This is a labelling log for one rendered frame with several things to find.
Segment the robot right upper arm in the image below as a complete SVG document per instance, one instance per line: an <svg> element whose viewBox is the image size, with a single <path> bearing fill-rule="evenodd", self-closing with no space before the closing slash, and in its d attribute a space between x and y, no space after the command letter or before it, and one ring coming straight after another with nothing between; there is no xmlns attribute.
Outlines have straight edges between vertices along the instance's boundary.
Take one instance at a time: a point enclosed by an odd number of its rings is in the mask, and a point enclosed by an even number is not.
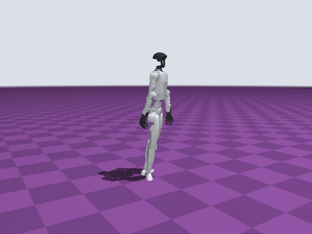
<svg viewBox="0 0 312 234"><path fill-rule="evenodd" d="M154 92L154 90L156 88L156 82L158 81L158 79L159 79L159 73L153 72L150 74L149 92L153 93L153 96L151 99L156 98L156 93Z"/></svg>

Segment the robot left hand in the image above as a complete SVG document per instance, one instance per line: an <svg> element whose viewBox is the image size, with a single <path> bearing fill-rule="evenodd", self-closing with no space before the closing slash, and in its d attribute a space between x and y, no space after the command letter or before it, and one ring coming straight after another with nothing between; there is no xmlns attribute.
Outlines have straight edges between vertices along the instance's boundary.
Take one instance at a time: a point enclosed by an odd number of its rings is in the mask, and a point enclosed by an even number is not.
<svg viewBox="0 0 312 234"><path fill-rule="evenodd" d="M169 126L170 126L170 122L171 122L171 125L172 125L172 119L173 119L173 122L174 122L174 118L172 117L172 115L171 115L171 108L170 108L170 112L169 113L167 113L166 112L166 122L165 122L165 125L166 125L166 123L167 123L167 125L168 125L168 123L169 123Z"/></svg>

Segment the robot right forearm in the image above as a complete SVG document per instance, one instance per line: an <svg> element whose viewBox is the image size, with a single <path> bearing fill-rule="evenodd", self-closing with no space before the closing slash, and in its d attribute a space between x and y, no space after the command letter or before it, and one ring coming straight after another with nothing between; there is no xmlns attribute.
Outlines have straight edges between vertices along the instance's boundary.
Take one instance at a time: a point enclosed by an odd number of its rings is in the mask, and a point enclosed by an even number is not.
<svg viewBox="0 0 312 234"><path fill-rule="evenodd" d="M146 97L146 104L145 104L144 110L142 111L143 115L146 115L146 113L151 110L151 105L153 103L153 100L151 99L152 96L153 96L153 93L149 92L147 97Z"/></svg>

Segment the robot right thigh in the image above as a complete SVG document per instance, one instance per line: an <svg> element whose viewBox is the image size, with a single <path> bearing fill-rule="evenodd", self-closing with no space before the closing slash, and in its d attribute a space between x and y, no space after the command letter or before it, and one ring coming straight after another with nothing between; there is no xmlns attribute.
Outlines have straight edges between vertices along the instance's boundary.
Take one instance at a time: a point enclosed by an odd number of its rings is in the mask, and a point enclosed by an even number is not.
<svg viewBox="0 0 312 234"><path fill-rule="evenodd" d="M149 131L150 131L149 147L150 147L150 149L154 148L156 151L156 149L157 149L156 143L157 143L158 133L160 130L160 117L159 117L159 115L157 115L156 112L152 111L152 113L148 115L148 122L154 123L149 128Z"/></svg>

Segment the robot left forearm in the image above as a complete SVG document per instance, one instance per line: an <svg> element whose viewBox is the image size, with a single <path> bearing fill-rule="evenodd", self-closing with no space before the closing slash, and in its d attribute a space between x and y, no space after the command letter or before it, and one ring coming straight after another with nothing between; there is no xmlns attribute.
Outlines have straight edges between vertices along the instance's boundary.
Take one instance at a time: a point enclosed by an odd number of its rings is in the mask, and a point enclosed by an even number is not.
<svg viewBox="0 0 312 234"><path fill-rule="evenodd" d="M170 104L170 95L167 96L165 99L165 108L166 108L166 112L169 113L170 112L170 108L171 108L171 104Z"/></svg>

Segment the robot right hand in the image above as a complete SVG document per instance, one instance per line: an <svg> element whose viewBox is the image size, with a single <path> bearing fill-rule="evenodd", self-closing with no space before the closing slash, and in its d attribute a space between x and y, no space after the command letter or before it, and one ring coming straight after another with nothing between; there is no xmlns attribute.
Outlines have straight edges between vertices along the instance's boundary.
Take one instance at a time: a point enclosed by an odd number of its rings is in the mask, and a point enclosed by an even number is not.
<svg viewBox="0 0 312 234"><path fill-rule="evenodd" d="M146 126L148 127L147 125L147 122L146 122L146 118L148 117L148 112L146 113L146 115L143 115L142 114L142 117L140 118L140 121L139 121L139 124L141 125L142 128L146 129L145 128L145 124Z"/></svg>

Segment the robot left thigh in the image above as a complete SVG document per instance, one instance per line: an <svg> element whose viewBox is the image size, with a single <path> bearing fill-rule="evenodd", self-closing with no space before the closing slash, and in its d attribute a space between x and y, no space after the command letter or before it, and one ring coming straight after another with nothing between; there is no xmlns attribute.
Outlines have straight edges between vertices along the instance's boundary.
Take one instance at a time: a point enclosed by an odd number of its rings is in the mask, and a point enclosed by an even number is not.
<svg viewBox="0 0 312 234"><path fill-rule="evenodd" d="M159 130L159 133L158 133L158 138L159 138L159 135L160 135L160 132L161 132L161 129L162 129L162 124L163 124L163 113L161 113L161 115L160 115L160 130ZM150 143L150 140L149 140L148 143Z"/></svg>

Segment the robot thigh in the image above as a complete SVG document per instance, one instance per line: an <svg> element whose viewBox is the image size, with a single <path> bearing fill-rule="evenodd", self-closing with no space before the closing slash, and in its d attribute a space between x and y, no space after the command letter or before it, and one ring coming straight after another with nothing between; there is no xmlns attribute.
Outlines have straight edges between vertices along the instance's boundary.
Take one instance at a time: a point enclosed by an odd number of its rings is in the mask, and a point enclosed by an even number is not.
<svg viewBox="0 0 312 234"><path fill-rule="evenodd" d="M159 115L157 115L156 112L152 111L152 113L148 115L148 122L154 123L149 128L149 131L150 131L149 147L150 147L150 149L154 148L156 151L156 149L157 149L156 143L157 143L158 133L160 130L160 117L159 117Z"/></svg>
<svg viewBox="0 0 312 234"><path fill-rule="evenodd" d="M159 135L160 135L160 132L161 132L161 129L162 129L162 124L163 124L163 113L161 113L161 115L160 115L160 130L159 130L159 133L158 133L158 138L159 138ZM148 143L150 143L150 140L149 140Z"/></svg>

